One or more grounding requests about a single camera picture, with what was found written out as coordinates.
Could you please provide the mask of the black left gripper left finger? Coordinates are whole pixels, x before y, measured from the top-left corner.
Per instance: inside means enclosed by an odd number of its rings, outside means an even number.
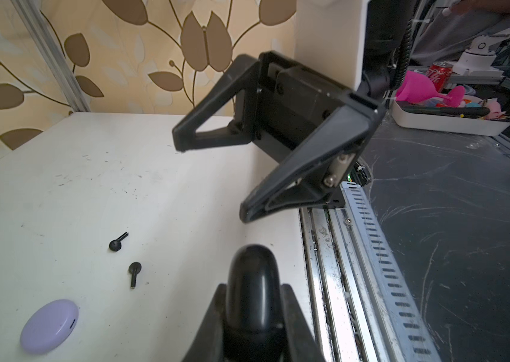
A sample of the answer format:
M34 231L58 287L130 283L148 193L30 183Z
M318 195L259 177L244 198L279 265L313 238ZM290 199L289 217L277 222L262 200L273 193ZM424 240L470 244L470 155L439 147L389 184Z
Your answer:
M226 285L219 284L183 361L225 361Z

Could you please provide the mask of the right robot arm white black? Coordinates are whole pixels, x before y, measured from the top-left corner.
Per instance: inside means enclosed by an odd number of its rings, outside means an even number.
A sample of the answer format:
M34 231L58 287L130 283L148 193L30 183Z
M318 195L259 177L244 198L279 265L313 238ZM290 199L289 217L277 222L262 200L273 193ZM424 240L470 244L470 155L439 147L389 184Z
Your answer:
M241 54L174 127L180 152L254 143L277 167L241 203L243 223L341 208L347 181L410 62L414 1L298 1L293 58Z

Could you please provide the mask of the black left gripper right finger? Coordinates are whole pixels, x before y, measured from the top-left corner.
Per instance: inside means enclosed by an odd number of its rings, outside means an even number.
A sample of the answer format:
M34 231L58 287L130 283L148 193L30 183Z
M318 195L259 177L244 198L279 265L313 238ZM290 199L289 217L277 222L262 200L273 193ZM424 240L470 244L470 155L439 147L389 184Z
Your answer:
M279 360L292 362L325 361L322 351L309 329L293 288L289 284L280 286L280 306L284 342Z

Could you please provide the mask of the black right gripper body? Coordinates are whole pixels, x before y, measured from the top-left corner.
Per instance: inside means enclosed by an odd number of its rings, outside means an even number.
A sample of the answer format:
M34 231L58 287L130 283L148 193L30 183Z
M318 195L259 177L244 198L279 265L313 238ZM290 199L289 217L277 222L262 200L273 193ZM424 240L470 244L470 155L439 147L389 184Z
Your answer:
M277 166L339 107L377 109L377 127L385 113L365 89L352 90L273 51L257 59L257 91L253 142Z

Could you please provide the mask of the purple round earbud case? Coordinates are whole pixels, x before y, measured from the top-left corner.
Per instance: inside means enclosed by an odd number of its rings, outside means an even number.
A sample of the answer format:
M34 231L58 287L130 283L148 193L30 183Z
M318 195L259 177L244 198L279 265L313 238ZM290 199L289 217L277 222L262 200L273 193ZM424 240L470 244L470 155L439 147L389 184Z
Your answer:
M47 354L74 331L79 318L77 304L54 300L35 312L21 331L20 344L28 354Z

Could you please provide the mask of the black round earbud case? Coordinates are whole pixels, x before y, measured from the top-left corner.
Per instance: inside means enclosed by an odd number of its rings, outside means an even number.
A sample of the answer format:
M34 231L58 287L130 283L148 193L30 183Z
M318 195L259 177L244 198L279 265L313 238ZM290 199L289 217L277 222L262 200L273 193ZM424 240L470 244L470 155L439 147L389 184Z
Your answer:
M226 285L224 348L232 361L278 361L284 346L279 269L270 249L242 247Z

